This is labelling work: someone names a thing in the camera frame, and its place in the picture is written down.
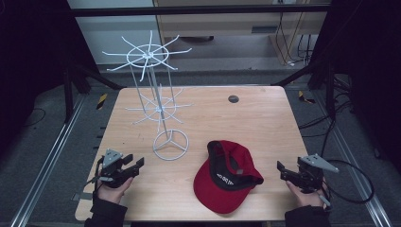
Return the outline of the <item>red baseball cap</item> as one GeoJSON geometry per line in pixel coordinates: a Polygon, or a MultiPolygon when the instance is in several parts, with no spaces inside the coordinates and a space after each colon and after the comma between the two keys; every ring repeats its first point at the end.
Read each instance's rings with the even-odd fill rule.
{"type": "Polygon", "coordinates": [[[193,182],[194,193],[209,210],[230,214],[264,178],[255,168],[250,151],[236,142],[211,141],[207,151],[208,158],[193,182]]]}

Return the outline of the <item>aluminium floor rail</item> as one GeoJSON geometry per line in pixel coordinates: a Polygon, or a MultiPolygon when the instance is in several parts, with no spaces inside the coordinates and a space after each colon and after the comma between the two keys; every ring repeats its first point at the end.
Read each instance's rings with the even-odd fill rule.
{"type": "Polygon", "coordinates": [[[327,116],[327,119],[324,120],[324,124],[328,127],[325,136],[326,138],[332,137],[335,145],[337,146],[337,153],[340,156],[340,159],[337,160],[337,163],[346,165],[346,169],[352,179],[352,183],[354,184],[361,198],[361,204],[367,208],[375,227],[393,227],[387,212],[375,193],[372,180],[359,166],[357,159],[352,154],[350,147],[340,131],[340,128],[336,125],[335,121],[329,117],[325,109],[325,99],[323,93],[313,91],[312,95],[314,96],[316,103],[323,115],[327,116]]]}
{"type": "Polygon", "coordinates": [[[26,224],[40,198],[44,188],[48,182],[53,169],[58,162],[61,152],[69,138],[69,135],[74,128],[77,119],[81,113],[83,103],[87,95],[78,95],[77,101],[73,106],[73,112],[66,123],[62,125],[61,131],[54,142],[44,161],[41,170],[39,171],[33,185],[30,187],[24,202],[14,215],[9,227],[26,227],[26,224]]]}

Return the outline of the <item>white cabinet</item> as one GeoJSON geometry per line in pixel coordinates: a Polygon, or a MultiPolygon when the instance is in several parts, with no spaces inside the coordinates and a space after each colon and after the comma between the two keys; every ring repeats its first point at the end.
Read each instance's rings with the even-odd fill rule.
{"type": "MultiPolygon", "coordinates": [[[[153,0],[67,0],[71,9],[117,9],[153,7],[153,0]]],[[[132,46],[160,44],[159,27],[154,15],[77,17],[79,28],[97,65],[125,62],[121,56],[108,53],[127,53],[132,46]]]]}

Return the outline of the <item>black horizontal bar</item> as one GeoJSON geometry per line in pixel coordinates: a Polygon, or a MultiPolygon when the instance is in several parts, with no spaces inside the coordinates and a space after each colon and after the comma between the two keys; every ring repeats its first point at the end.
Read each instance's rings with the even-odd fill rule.
{"type": "Polygon", "coordinates": [[[190,15],[219,13],[274,13],[274,12],[322,12],[329,11],[330,4],[295,5],[228,5],[228,6],[182,6],[114,9],[70,9],[75,17],[96,16],[145,16],[145,15],[190,15]]]}

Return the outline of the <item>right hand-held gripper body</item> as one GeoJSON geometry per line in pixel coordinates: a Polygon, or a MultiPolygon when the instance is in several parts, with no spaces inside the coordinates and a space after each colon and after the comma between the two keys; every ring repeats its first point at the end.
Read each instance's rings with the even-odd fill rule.
{"type": "Polygon", "coordinates": [[[323,171],[339,173],[340,170],[324,160],[318,154],[299,157],[297,160],[301,182],[299,187],[303,193],[309,194],[323,187],[323,171]]]}

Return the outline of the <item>person's left hand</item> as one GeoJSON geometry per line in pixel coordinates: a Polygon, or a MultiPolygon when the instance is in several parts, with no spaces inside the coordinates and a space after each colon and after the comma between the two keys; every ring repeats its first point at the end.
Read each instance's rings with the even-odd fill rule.
{"type": "Polygon", "coordinates": [[[101,200],[119,204],[125,192],[130,188],[132,181],[133,177],[130,177],[117,188],[111,188],[104,183],[99,183],[96,195],[101,200]]]}

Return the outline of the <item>light wooden cabinet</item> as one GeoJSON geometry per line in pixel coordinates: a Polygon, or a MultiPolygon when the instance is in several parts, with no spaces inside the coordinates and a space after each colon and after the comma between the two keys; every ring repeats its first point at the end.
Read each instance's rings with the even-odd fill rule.
{"type": "MultiPolygon", "coordinates": [[[[228,5],[295,5],[329,4],[331,0],[153,0],[156,7],[228,6],[228,5]]],[[[296,39],[320,33],[326,13],[274,12],[233,14],[159,15],[163,38],[267,35],[278,60],[285,64],[295,59],[292,53],[296,39]]]]}

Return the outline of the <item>person's right hand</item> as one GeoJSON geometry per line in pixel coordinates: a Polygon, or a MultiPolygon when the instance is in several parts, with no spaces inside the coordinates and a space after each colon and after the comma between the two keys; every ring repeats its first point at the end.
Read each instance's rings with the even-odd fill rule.
{"type": "Polygon", "coordinates": [[[286,185],[289,191],[294,196],[298,207],[304,207],[308,205],[322,208],[326,207],[323,192],[321,190],[306,194],[303,193],[299,187],[297,187],[290,181],[286,181],[286,185]]]}

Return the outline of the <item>yellow black striped tape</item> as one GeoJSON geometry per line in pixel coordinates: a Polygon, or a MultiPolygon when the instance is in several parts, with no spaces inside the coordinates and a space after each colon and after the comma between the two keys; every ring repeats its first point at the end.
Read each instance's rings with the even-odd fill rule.
{"type": "Polygon", "coordinates": [[[97,110],[101,110],[101,109],[102,109],[102,107],[103,107],[103,105],[104,105],[104,103],[105,103],[105,100],[106,100],[106,98],[107,98],[107,95],[108,95],[108,94],[102,94],[102,95],[100,96],[100,98],[99,98],[99,100],[98,100],[98,103],[96,104],[96,109],[97,109],[97,110]]]}
{"type": "Polygon", "coordinates": [[[306,98],[304,93],[302,91],[298,92],[298,98],[300,101],[303,101],[305,103],[309,103],[309,104],[314,104],[316,103],[315,100],[313,98],[306,98]]]}

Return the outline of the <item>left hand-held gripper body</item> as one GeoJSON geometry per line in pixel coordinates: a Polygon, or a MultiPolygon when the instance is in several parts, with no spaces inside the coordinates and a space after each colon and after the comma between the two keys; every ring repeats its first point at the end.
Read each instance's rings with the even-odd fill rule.
{"type": "Polygon", "coordinates": [[[128,178],[123,177],[120,173],[124,170],[121,161],[123,154],[113,149],[107,148],[103,156],[102,169],[100,172],[100,180],[111,188],[117,188],[122,185],[128,178]]]}

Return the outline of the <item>grey tape strip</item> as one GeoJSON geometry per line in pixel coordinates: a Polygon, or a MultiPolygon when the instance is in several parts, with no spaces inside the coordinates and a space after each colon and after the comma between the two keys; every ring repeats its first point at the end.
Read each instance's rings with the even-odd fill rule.
{"type": "Polygon", "coordinates": [[[80,200],[87,200],[90,201],[93,197],[92,193],[86,193],[86,192],[82,192],[82,193],[75,193],[71,200],[72,201],[80,201],[80,200]]]}

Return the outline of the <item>black metal stand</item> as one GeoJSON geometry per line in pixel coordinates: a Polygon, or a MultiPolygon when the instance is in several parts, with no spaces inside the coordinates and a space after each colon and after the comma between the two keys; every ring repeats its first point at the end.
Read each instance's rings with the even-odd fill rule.
{"type": "Polygon", "coordinates": [[[113,90],[123,89],[123,86],[102,77],[99,72],[83,65],[70,64],[63,71],[65,123],[70,121],[74,113],[72,85],[76,86],[80,94],[88,94],[91,91],[91,86],[86,80],[87,77],[95,79],[113,90]]]}
{"type": "Polygon", "coordinates": [[[312,89],[318,89],[325,83],[325,109],[332,120],[336,119],[334,102],[334,64],[331,61],[314,61],[308,66],[298,70],[286,79],[282,79],[272,84],[272,86],[287,86],[292,81],[303,75],[311,74],[307,86],[312,89]]]}

